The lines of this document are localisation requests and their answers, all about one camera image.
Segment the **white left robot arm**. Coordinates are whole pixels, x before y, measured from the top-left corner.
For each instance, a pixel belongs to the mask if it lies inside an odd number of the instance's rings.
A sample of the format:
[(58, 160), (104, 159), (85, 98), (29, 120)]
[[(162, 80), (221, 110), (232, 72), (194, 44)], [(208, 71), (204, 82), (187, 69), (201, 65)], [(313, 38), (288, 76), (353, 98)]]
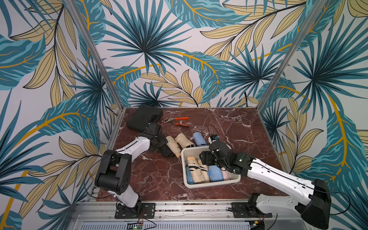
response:
[(158, 151), (163, 157), (171, 156), (173, 152), (167, 143), (161, 125), (149, 123), (128, 145), (104, 152), (94, 181), (95, 186), (113, 195), (119, 202), (118, 209), (139, 214), (141, 198), (130, 186), (132, 162), (146, 151)]

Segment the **beige umbrella with black strap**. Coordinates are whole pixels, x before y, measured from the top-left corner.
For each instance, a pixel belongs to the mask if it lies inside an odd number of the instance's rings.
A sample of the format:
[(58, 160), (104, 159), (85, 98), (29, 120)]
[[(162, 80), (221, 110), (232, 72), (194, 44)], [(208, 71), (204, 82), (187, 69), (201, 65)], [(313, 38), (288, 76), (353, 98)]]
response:
[(197, 163), (195, 156), (187, 157), (188, 168), (192, 176), (192, 180), (195, 184), (202, 184), (205, 182), (205, 178), (202, 174), (201, 168)]

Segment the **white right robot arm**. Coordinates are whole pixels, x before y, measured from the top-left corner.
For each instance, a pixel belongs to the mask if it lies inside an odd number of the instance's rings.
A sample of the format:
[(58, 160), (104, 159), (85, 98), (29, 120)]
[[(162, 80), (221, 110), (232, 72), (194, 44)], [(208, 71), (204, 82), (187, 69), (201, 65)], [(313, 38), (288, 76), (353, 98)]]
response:
[(213, 140), (209, 150), (201, 152), (199, 158), (207, 166), (216, 166), (230, 173), (261, 181), (290, 197), (288, 202), (278, 202), (271, 198), (263, 201), (264, 196), (257, 195), (255, 207), (258, 211), (264, 214), (296, 214), (315, 228), (329, 228), (332, 200), (326, 182), (320, 179), (302, 179), (245, 152), (234, 153), (220, 140)]

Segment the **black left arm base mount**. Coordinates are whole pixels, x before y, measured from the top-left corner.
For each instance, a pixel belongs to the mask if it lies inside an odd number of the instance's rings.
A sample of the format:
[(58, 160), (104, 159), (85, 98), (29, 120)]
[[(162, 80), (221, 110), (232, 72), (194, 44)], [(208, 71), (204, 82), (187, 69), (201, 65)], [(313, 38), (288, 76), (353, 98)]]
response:
[(129, 208), (118, 201), (116, 204), (115, 219), (153, 219), (155, 208), (155, 203), (142, 203), (140, 200), (133, 208)]

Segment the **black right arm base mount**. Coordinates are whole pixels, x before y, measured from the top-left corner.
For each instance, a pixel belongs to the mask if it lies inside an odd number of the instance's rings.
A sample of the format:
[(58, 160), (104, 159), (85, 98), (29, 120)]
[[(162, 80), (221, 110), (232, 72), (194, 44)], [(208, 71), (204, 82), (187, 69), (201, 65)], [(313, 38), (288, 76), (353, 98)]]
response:
[(234, 218), (271, 218), (273, 215), (271, 213), (264, 213), (256, 207), (257, 199), (260, 193), (252, 193), (252, 196), (247, 202), (233, 202), (228, 211), (232, 212)]

